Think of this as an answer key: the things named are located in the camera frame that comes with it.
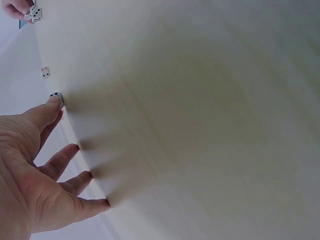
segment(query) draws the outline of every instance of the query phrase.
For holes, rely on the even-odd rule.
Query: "fingertip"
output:
[[[109,208],[111,208],[111,205],[110,205],[110,202],[108,201],[108,199],[104,199],[105,200],[105,202],[106,202],[106,204],[109,206]]]

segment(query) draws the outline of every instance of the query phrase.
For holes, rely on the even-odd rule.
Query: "white table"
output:
[[[121,240],[319,236],[317,1],[39,0]]]

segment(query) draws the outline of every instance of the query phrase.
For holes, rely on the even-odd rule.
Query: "dice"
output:
[[[41,68],[41,75],[43,79],[47,79],[48,77],[50,77],[50,70],[49,67],[45,66],[43,68]]]
[[[52,94],[50,94],[50,98],[52,96],[57,96],[59,101],[60,101],[60,109],[62,109],[64,106],[65,106],[65,103],[64,103],[64,99],[62,98],[62,95],[60,92],[54,92]]]
[[[36,23],[42,19],[42,8],[32,8],[30,9],[31,19],[33,23]]]
[[[24,20],[29,21],[30,19],[32,19],[32,16],[31,16],[30,11],[28,11],[28,12],[24,15]]]

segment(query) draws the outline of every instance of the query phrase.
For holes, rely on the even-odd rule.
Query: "fingernail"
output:
[[[57,96],[51,96],[51,97],[48,99],[47,103],[48,103],[48,104],[55,104],[55,103],[57,103],[58,101],[59,101],[59,98],[58,98]]]
[[[28,12],[29,12],[29,8],[22,10],[22,13],[23,13],[24,15],[26,15]]]

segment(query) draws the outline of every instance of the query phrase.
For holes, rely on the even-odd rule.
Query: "finger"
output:
[[[69,144],[53,155],[45,165],[38,168],[43,174],[57,181],[78,151],[79,147],[76,144]]]
[[[40,135],[40,138],[41,138],[40,150],[42,149],[43,145],[46,143],[46,141],[47,141],[48,137],[50,136],[50,134],[52,133],[52,131],[55,129],[55,127],[60,122],[60,120],[62,118],[62,115],[63,115],[63,112],[60,110],[56,120],[52,124],[46,126],[43,129],[43,131],[42,131],[42,133]]]
[[[81,197],[73,197],[75,205],[76,222],[91,218],[99,213],[110,209],[110,204],[106,199],[86,200]]]
[[[42,133],[46,126],[57,119],[59,111],[59,99],[56,96],[52,96],[45,104],[31,108],[22,115],[33,121]]]
[[[26,0],[26,2],[29,4],[29,7],[32,7],[34,4],[34,1],[32,0]]]
[[[29,11],[29,4],[26,0],[11,0],[10,3],[23,15]]]
[[[78,176],[71,178],[66,182],[61,182],[61,187],[67,192],[78,196],[89,185],[92,175],[89,171],[83,171]]]
[[[3,10],[12,18],[24,20],[25,16],[19,12],[13,5],[8,5],[3,8]]]

